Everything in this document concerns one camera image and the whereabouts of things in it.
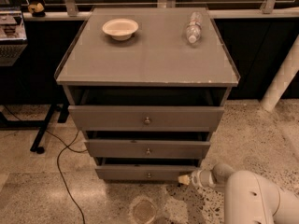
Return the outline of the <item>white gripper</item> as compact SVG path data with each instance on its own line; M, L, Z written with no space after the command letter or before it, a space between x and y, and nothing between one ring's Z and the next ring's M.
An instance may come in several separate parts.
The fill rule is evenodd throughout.
M191 181L195 187L213 188L215 186L214 176L209 170L195 170L191 175L180 175L178 177L179 184L189 185Z

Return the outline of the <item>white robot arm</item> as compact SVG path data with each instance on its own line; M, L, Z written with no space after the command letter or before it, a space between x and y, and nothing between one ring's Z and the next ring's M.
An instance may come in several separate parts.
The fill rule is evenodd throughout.
M225 224L299 224L299 197L251 171L218 163L181 175L178 182L223 191Z

